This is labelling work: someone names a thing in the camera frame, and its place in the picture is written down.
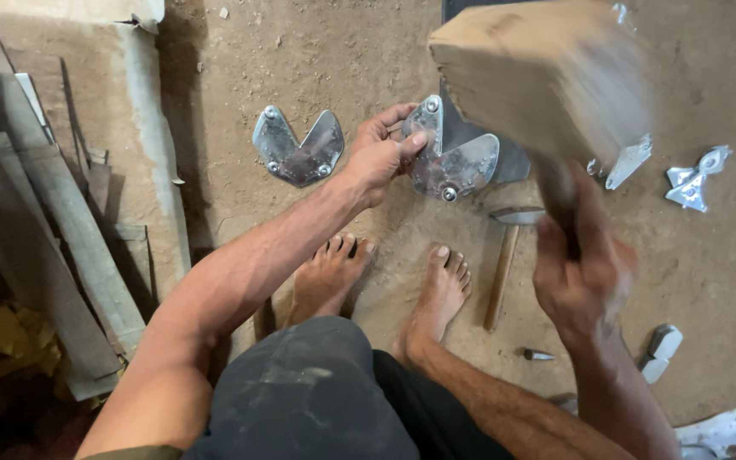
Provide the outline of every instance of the hand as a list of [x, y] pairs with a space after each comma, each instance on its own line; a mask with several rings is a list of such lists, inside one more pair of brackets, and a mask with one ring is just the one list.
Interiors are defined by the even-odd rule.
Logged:
[[612, 233], [595, 182], [580, 165], [575, 231], [581, 259], [567, 259], [567, 237], [549, 216], [537, 223], [538, 257], [532, 282], [538, 304], [567, 345], [609, 336], [632, 290], [638, 257]]
[[379, 205], [391, 180], [410, 171], [416, 154], [428, 142], [428, 135], [418, 132], [399, 142], [399, 131], [389, 132], [394, 124], [407, 118], [419, 104], [397, 104], [364, 121], [356, 130], [351, 145], [351, 159], [342, 175], [363, 187], [365, 205]]

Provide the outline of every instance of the v-shaped metal plate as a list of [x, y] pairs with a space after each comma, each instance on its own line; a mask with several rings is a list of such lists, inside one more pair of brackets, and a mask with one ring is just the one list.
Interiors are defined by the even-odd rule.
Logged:
[[402, 122], [404, 138], [419, 131], [428, 134], [428, 145], [416, 157], [411, 174], [416, 192], [455, 201], [490, 182], [499, 160], [496, 136], [484, 134], [442, 152], [443, 104], [436, 95], [425, 99]]
[[254, 126], [252, 144], [271, 175], [295, 187], [305, 187], [334, 170], [345, 140], [337, 117], [330, 110], [320, 114], [302, 143], [275, 106], [263, 110]]

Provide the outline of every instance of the hammer head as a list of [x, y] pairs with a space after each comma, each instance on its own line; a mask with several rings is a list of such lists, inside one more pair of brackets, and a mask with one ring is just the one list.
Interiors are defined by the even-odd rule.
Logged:
[[538, 206], [512, 206], [490, 213], [490, 218], [502, 224], [535, 225], [538, 218], [545, 214]]

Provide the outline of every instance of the toe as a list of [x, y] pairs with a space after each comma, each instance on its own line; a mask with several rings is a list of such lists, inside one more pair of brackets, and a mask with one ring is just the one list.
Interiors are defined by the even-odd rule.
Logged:
[[334, 235], [328, 241], [328, 255], [333, 256], [334, 254], [337, 254], [337, 251], [339, 251], [340, 246], [342, 246], [342, 236]]
[[447, 271], [450, 273], [458, 273], [459, 267], [465, 262], [465, 255], [459, 251], [453, 251], [451, 253], [451, 259], [447, 262]]
[[459, 286], [461, 286], [462, 289], [465, 289], [465, 287], [467, 287], [467, 285], [469, 284], [470, 284], [470, 272], [466, 272], [465, 276], [459, 279]]
[[451, 249], [445, 245], [436, 245], [430, 250], [430, 263], [438, 268], [444, 268]]
[[354, 260], [362, 264], [363, 267], [367, 266], [371, 262], [371, 259], [373, 259], [375, 250], [376, 245], [373, 241], [362, 240], [360, 244], [356, 245]]
[[319, 260], [319, 259], [320, 259], [320, 257], [322, 257], [322, 256], [325, 256], [325, 252], [326, 252], [327, 250], [328, 250], [328, 242], [326, 241], [326, 242], [325, 242], [325, 244], [323, 244], [322, 246], [320, 246], [320, 249], [318, 249], [318, 250], [317, 250], [317, 251], [316, 251], [316, 252], [314, 253], [314, 256], [312, 256], [312, 259], [314, 259], [314, 260]]
[[354, 244], [357, 243], [357, 237], [353, 233], [347, 233], [342, 238], [342, 248], [339, 250], [339, 255], [343, 257], [351, 256], [351, 252], [354, 249]]
[[468, 263], [462, 262], [462, 265], [459, 266], [459, 271], [456, 272], [456, 276], [459, 277], [459, 279], [461, 279], [462, 277], [465, 276], [465, 273], [467, 271], [468, 271]]

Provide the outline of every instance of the fingernail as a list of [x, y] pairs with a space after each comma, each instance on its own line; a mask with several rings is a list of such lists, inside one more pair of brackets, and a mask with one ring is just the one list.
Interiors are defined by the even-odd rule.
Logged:
[[424, 132], [417, 132], [416, 134], [414, 134], [414, 145], [415, 146], [417, 147], [424, 146], [425, 142], [427, 141], [428, 141], [428, 135], [425, 134]]

